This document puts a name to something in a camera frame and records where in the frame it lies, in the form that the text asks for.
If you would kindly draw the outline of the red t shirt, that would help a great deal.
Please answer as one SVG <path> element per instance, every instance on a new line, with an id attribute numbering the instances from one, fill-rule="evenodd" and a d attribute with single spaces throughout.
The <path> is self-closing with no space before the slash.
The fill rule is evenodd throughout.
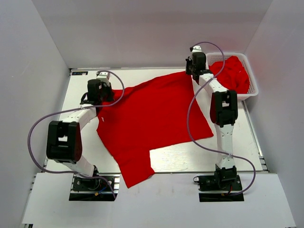
<path id="1" fill-rule="evenodd" d="M 114 97 L 118 103 L 101 110 L 96 131 L 128 188 L 154 174 L 151 150 L 213 136 L 184 72 L 115 90 Z"/>

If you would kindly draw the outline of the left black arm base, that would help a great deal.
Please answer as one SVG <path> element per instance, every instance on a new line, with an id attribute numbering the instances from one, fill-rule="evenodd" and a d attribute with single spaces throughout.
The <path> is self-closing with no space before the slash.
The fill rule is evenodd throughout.
<path id="1" fill-rule="evenodd" d="M 120 176 L 118 174 L 106 174 L 103 177 L 106 181 L 74 176 L 69 201 L 115 201 L 119 191 Z"/>

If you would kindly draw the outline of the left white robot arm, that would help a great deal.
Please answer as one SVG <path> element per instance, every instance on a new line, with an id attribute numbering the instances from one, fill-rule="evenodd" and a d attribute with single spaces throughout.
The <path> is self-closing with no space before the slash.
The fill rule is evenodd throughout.
<path id="1" fill-rule="evenodd" d="M 47 158 L 67 166 L 78 176 L 85 176 L 84 184 L 91 190 L 99 187 L 100 177 L 96 166 L 82 155 L 81 130 L 97 117 L 104 101 L 113 100 L 114 92 L 108 79 L 91 79 L 81 98 L 83 109 L 61 121 L 51 121 L 48 126 Z"/>

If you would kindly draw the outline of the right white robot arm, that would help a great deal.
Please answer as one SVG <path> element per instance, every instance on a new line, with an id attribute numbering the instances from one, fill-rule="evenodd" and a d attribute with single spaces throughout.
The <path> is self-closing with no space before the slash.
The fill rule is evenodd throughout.
<path id="1" fill-rule="evenodd" d="M 233 160 L 232 134 L 238 117 L 237 93 L 225 88 L 209 70 L 205 53 L 192 51 L 186 59 L 186 74 L 209 94 L 209 115 L 214 123 L 217 137 L 217 149 L 204 149 L 218 154 L 214 172 L 214 182 L 219 189 L 226 189 L 237 178 L 237 169 Z"/>

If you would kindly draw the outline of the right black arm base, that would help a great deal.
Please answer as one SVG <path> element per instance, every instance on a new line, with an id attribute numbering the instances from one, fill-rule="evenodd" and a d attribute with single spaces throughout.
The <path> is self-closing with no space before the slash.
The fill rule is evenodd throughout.
<path id="1" fill-rule="evenodd" d="M 200 175 L 193 178 L 193 182 L 198 185 L 199 202 L 243 202 L 243 193 L 233 195 L 243 190 L 240 176 L 234 180 L 229 180 L 221 187 L 215 175 Z"/>

